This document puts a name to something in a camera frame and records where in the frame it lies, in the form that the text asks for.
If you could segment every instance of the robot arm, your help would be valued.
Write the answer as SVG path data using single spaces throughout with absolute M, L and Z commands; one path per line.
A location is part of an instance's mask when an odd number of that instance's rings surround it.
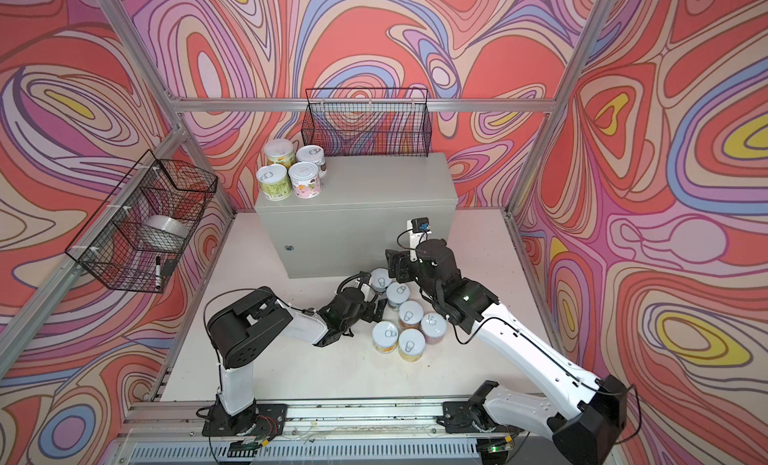
M 494 347 L 527 374 L 546 397 L 516 393 L 486 381 L 466 403 L 460 423 L 476 431 L 513 425 L 552 439 L 574 465 L 602 463 L 626 424 L 628 389 L 615 377 L 600 378 L 560 355 L 530 332 L 496 295 L 463 278 L 445 240 L 428 239 L 427 219 L 408 223 L 410 247 L 387 250 L 389 275 L 415 281 L 422 296 L 454 326 Z M 355 287 L 345 285 L 360 279 Z M 339 285 L 336 297 L 319 311 L 298 310 L 261 287 L 219 311 L 206 331 L 220 357 L 221 391 L 211 408 L 216 427 L 207 436 L 247 434 L 258 408 L 252 392 L 254 359 L 278 336 L 299 338 L 318 347 L 330 345 L 360 319 L 379 321 L 380 308 L 366 301 L 369 274 L 360 272 Z M 452 424 L 446 423 L 451 432 Z
M 221 382 L 214 407 L 223 409 L 225 413 L 216 412 L 229 422 L 242 414 L 242 424 L 226 427 L 222 435 L 241 433 L 247 426 L 254 408 L 254 360 L 278 335 L 325 347 L 342 335 L 351 335 L 351 326 L 361 319 L 381 320 L 384 303 L 377 305 L 375 296 L 366 301 L 369 280 L 370 274 L 364 271 L 345 279 L 331 303 L 317 312 L 291 307 L 269 287 L 260 287 L 210 318 L 205 327 L 219 358 Z
M 514 393 L 487 381 L 466 407 L 473 426 L 524 427 L 551 438 L 574 465 L 602 463 L 626 424 L 628 389 L 612 375 L 601 380 L 559 354 L 485 286 L 463 278 L 445 240 L 424 240 L 428 228 L 427 219 L 408 223 L 411 248 L 386 251 L 389 276 L 415 281 L 437 313 L 472 334 L 470 340 L 494 347 L 546 395 Z

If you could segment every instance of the gray metal cabinet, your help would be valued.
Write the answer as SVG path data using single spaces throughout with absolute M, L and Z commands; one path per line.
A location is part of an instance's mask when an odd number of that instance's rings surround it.
M 386 267 L 384 251 L 400 249 L 395 239 L 410 219 L 428 217 L 431 238 L 448 238 L 458 197 L 444 154 L 328 157 L 326 165 L 318 196 L 256 201 L 290 278 Z

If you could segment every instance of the floor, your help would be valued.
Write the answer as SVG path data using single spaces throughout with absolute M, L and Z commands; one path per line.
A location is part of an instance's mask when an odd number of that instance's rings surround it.
M 465 277 L 481 282 L 511 308 L 532 332 L 546 340 L 542 319 L 498 210 L 457 210 L 448 246 Z M 296 307 L 326 305 L 344 277 L 289 279 L 256 213 L 236 217 L 202 304 L 223 291 L 268 285 Z M 412 297 L 418 289 L 411 283 Z M 212 303 L 206 317 L 245 295 L 237 292 Z M 417 300 L 430 310 L 420 298 Z M 218 388 L 217 364 L 203 328 L 200 306 L 184 341 L 162 401 L 209 401 Z M 385 319 L 394 317 L 389 310 Z M 372 324 L 358 322 L 355 337 L 328 347 L 313 347 L 278 337 L 256 359 L 254 396 L 258 400 L 469 395 L 485 380 L 520 392 L 538 389 L 485 343 L 459 345 L 449 335 L 428 345 L 421 360 L 403 361 L 395 352 L 374 350 Z M 459 331 L 459 337 L 466 335 Z

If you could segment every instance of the black wire basket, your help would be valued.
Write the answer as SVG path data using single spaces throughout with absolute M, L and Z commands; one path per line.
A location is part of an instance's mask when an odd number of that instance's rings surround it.
M 306 89 L 304 145 L 326 156 L 427 156 L 432 120 L 425 88 Z
M 96 238 L 79 254 L 73 239 L 67 255 L 107 288 L 161 293 L 217 185 L 216 175 L 190 163 L 154 159 Z

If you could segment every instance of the tin can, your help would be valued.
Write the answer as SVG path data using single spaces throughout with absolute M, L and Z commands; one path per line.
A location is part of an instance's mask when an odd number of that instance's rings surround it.
M 320 178 L 326 176 L 326 153 L 321 146 L 307 145 L 296 151 L 296 160 L 311 162 L 320 167 Z
M 418 328 L 424 317 L 424 309 L 413 300 L 408 300 L 400 305 L 397 312 L 401 328 Z
M 264 196 L 273 201 L 283 200 L 290 196 L 291 187 L 288 180 L 288 170 L 282 165 L 268 165 L 256 172 L 256 179 Z
M 270 164 L 280 164 L 289 169 L 296 163 L 296 153 L 293 152 L 293 143 L 287 139 L 273 139 L 264 145 L 264 155 Z
M 422 334 L 429 345 L 435 345 L 442 341 L 448 330 L 446 319 L 435 312 L 428 313 L 422 318 Z
M 391 283 L 392 279 L 389 278 L 389 272 L 386 268 L 377 268 L 371 271 L 370 285 L 374 290 L 378 291 L 379 293 L 383 293 Z
M 371 332 L 373 347 L 382 354 L 389 354 L 397 347 L 399 333 L 395 324 L 390 321 L 380 321 Z
M 415 328 L 403 330 L 397 339 L 397 351 L 405 361 L 417 361 L 424 354 L 424 335 Z
M 320 167 L 311 162 L 299 162 L 288 169 L 293 191 L 302 199 L 311 199 L 320 194 Z
M 394 282 L 386 288 L 386 301 L 392 310 L 398 310 L 400 305 L 411 297 L 408 285 Z

